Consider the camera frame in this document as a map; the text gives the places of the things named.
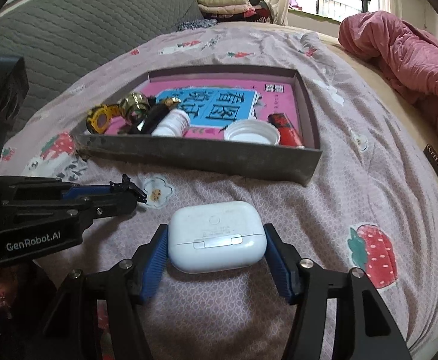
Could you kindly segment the yellow black wrist watch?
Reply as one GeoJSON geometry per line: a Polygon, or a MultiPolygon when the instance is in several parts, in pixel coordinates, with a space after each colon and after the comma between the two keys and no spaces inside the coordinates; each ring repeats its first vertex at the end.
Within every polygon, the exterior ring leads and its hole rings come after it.
{"type": "Polygon", "coordinates": [[[91,134],[103,134],[113,118],[121,116],[118,105],[101,104],[91,108],[85,119],[87,130],[91,134]]]}

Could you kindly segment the black gold lighter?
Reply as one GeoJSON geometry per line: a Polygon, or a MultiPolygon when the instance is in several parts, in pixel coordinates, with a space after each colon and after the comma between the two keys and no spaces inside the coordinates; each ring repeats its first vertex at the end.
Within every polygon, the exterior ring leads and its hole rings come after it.
{"type": "Polygon", "coordinates": [[[128,135],[149,135],[151,134],[159,123],[169,114],[172,109],[181,104],[178,97],[167,97],[155,104],[150,111],[148,111],[145,118],[130,127],[128,135]]]}

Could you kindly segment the white earbuds case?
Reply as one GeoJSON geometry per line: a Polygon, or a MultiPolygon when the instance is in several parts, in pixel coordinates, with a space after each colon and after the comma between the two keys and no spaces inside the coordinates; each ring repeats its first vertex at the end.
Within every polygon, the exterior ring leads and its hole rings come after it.
{"type": "Polygon", "coordinates": [[[247,202],[187,206],[168,225],[168,256],[186,274],[248,267],[260,261],[266,248],[260,215],[247,202]]]}

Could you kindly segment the gold metallic cap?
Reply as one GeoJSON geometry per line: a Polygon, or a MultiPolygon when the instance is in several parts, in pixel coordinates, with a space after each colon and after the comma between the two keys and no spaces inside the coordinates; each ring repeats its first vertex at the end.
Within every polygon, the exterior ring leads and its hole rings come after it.
{"type": "Polygon", "coordinates": [[[131,92],[118,101],[121,116],[131,125],[139,124],[150,111],[150,99],[141,92],[131,92]]]}

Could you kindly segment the white pill bottle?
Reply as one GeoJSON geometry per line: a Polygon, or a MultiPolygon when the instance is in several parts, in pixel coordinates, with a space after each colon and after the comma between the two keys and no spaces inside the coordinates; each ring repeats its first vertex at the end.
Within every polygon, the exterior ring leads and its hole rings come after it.
{"type": "Polygon", "coordinates": [[[183,137],[189,129],[189,115],[179,109],[170,111],[151,135],[160,137],[183,137]]]}

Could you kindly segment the white plastic jar lid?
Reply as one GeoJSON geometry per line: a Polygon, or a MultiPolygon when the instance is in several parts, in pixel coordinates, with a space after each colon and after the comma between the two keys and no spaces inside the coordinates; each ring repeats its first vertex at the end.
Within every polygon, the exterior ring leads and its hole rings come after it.
{"type": "Polygon", "coordinates": [[[243,119],[231,123],[224,131],[225,141],[278,145],[280,133],[272,124],[258,119],[243,119]]]}

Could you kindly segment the red black marker pen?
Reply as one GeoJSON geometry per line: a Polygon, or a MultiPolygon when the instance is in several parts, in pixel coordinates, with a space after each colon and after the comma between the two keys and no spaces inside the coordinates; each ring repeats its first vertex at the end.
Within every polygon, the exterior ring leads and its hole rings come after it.
{"type": "Polygon", "coordinates": [[[303,148],[303,140],[298,131],[294,128],[289,118],[284,113],[273,113],[268,116],[271,123],[280,135],[279,144],[294,148],[303,148]]]}

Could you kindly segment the pink strawberry print sheet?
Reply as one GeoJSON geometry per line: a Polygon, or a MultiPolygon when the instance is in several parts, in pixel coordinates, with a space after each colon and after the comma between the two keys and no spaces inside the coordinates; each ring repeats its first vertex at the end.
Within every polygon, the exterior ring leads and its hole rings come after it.
{"type": "Polygon", "coordinates": [[[97,221],[84,242],[40,260],[55,282],[74,267],[106,270],[186,206],[244,201],[283,241],[322,267],[364,267],[415,359],[438,349],[438,180],[380,97],[314,33],[258,28],[156,37],[110,61],[38,111],[4,147],[3,175],[102,184],[128,174],[150,195],[131,219],[97,221]],[[70,131],[93,105],[142,73],[206,64],[291,68],[304,78],[322,157],[307,186],[210,172],[82,159],[70,131]]]}

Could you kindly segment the pink blue children's book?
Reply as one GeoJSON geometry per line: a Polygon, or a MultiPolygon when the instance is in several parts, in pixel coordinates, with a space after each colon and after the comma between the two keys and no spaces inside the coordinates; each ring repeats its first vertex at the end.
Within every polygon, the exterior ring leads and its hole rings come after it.
{"type": "Polygon", "coordinates": [[[247,118],[266,121],[275,113],[286,115],[294,128],[301,130],[292,85],[277,80],[147,80],[133,90],[158,101],[179,98],[178,108],[190,119],[188,138],[220,140],[225,128],[234,121],[247,118]]]}

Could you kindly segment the grey quilted sofa cover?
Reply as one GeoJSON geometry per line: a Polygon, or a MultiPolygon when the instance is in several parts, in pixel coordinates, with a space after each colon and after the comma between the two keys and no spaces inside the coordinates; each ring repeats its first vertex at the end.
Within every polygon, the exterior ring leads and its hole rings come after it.
{"type": "Polygon", "coordinates": [[[12,137],[79,78],[202,16],[196,0],[31,0],[0,18],[0,55],[24,59],[29,90],[12,137]]]}

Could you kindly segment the grey shallow cardboard box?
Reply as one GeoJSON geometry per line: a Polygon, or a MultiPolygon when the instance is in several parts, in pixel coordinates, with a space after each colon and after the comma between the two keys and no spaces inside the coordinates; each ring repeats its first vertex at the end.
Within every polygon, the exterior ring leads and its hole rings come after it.
{"type": "Polygon", "coordinates": [[[313,103],[303,77],[295,69],[240,64],[159,69],[135,77],[107,97],[106,101],[115,102],[135,89],[157,94],[167,88],[205,86],[209,81],[230,85],[234,89],[257,83],[276,83],[291,88],[294,111],[288,116],[301,135],[302,147],[228,143],[200,137],[88,134],[85,122],[80,121],[71,131],[79,154],[260,180],[292,181],[307,186],[319,164],[322,148],[313,103]]]}

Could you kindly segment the blue patterned cloth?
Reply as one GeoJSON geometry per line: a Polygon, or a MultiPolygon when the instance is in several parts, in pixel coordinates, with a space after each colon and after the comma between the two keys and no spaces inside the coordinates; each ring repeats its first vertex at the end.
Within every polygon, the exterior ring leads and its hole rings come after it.
{"type": "Polygon", "coordinates": [[[187,30],[196,30],[196,29],[207,29],[217,25],[217,21],[215,19],[194,19],[190,21],[184,21],[177,25],[177,31],[187,31],[187,30]]]}

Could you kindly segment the beige mattress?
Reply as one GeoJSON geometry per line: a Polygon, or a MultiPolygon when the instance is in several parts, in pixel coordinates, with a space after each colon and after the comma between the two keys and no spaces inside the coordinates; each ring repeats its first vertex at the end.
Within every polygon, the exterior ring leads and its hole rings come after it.
{"type": "MultiPolygon", "coordinates": [[[[245,28],[248,30],[258,29],[273,32],[283,31],[294,34],[298,34],[299,32],[314,32],[304,28],[283,27],[277,24],[246,22],[220,23],[217,27],[220,29],[245,28]]],[[[430,144],[438,154],[438,137],[435,134],[433,127],[422,118],[417,108],[406,102],[399,93],[388,85],[388,82],[382,76],[379,69],[347,53],[347,51],[345,51],[345,49],[339,44],[337,38],[323,33],[317,33],[317,35],[330,51],[348,63],[362,77],[368,86],[379,95],[385,108],[396,116],[412,139],[414,139],[416,144],[420,146],[421,150],[423,150],[427,144],[430,144]]]]}

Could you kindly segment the stack of folded clothes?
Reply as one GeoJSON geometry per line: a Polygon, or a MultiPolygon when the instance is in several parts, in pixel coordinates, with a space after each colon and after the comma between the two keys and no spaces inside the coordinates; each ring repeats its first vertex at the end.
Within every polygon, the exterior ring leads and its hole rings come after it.
{"type": "Polygon", "coordinates": [[[221,22],[271,23],[272,14],[264,0],[196,0],[205,19],[221,22]]]}

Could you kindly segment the red crumpled quilt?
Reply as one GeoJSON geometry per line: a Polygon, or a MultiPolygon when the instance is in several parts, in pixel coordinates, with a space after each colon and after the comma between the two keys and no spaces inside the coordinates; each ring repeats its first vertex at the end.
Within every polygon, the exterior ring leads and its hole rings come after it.
{"type": "Polygon", "coordinates": [[[379,68],[438,136],[438,40],[434,36],[378,10],[344,19],[338,39],[348,53],[379,68]]]}

